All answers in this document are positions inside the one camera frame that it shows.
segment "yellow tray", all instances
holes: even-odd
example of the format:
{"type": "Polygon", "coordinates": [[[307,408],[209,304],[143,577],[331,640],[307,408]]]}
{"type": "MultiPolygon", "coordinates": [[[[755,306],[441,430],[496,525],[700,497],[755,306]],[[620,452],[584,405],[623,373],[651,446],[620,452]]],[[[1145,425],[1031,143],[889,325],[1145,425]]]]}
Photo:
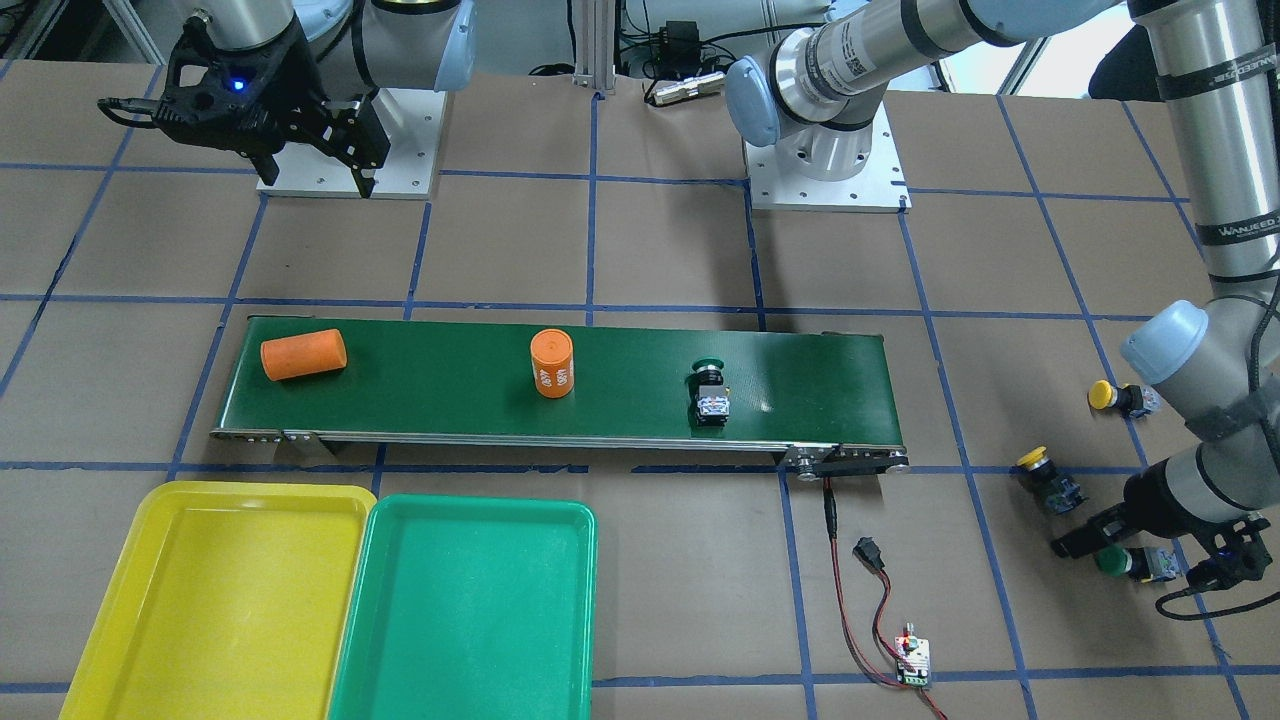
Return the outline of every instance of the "yellow tray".
{"type": "Polygon", "coordinates": [[[323,720],[374,502],[338,486],[152,491],[61,720],[323,720]]]}

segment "green tray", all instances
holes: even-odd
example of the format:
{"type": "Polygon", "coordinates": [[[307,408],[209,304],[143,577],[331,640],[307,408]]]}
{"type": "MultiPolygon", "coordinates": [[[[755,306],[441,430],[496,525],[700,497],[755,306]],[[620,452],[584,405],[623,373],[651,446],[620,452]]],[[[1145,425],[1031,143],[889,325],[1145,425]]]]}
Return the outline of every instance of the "green tray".
{"type": "Polygon", "coordinates": [[[595,518],[579,502],[374,506],[330,720],[586,720],[595,518]]]}
{"type": "Polygon", "coordinates": [[[559,447],[900,451],[883,338],[754,332],[564,328],[576,383],[534,388],[540,325],[250,318],[215,437],[559,447]],[[338,328],[344,370],[285,382],[262,372],[266,340],[338,328]],[[689,418],[686,378],[724,360],[723,428],[689,418]]]}

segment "plastic tray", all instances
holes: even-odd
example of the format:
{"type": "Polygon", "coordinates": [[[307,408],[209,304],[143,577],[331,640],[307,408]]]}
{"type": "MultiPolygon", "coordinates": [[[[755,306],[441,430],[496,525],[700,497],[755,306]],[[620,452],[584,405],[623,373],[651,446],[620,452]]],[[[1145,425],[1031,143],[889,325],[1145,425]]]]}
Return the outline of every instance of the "plastic tray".
{"type": "Polygon", "coordinates": [[[545,500],[374,509],[332,720],[590,716],[595,518],[545,500]]]}
{"type": "Polygon", "coordinates": [[[63,720],[323,720],[356,487],[175,482],[138,507],[63,720]]]}

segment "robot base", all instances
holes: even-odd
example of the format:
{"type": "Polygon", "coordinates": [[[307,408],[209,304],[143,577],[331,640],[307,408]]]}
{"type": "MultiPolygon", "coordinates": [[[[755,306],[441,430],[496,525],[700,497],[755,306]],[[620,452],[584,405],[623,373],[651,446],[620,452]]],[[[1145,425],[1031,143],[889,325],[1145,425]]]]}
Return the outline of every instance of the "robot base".
{"type": "MultiPolygon", "coordinates": [[[[374,176],[372,197],[428,200],[435,181],[448,94],[383,88],[374,100],[392,140],[387,164],[374,176]]],[[[276,156],[280,177],[257,190],[287,197],[360,197],[351,170],[310,145],[288,143],[276,156]]]]}
{"type": "Polygon", "coordinates": [[[911,206],[902,163],[883,105],[876,111],[876,143],[867,165],[846,181],[817,181],[788,172],[778,163],[778,146],[746,147],[751,206],[758,210],[820,210],[827,213],[897,213],[911,206]]]}

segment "orange bottle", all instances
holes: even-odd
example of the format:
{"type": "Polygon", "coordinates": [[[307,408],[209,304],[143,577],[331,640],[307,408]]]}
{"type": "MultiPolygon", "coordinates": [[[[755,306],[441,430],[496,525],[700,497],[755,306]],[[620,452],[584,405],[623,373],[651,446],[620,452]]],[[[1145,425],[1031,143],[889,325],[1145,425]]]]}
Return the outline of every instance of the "orange bottle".
{"type": "Polygon", "coordinates": [[[573,340],[564,331],[545,329],[529,343],[534,357],[534,387],[545,397],[564,397],[573,389],[573,340]]]}
{"type": "Polygon", "coordinates": [[[339,370],[347,366],[347,346],[337,328],[279,340],[259,347],[262,369],[273,380],[339,370]]]}

